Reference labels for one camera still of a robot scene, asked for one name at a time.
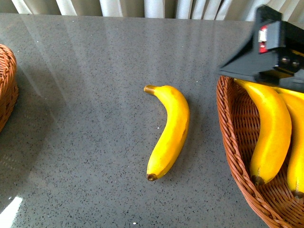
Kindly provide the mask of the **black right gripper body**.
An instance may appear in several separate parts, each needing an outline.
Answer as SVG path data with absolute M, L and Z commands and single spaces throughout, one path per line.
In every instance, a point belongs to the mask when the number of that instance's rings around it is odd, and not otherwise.
M 267 5 L 256 10 L 251 32 L 250 81 L 304 91 L 304 31 Z

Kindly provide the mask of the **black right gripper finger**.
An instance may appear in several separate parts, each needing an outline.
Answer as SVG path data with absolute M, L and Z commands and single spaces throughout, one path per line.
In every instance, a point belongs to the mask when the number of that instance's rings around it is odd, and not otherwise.
M 251 35 L 241 48 L 219 67 L 219 73 L 231 78 L 261 82 L 258 44 L 256 35 Z

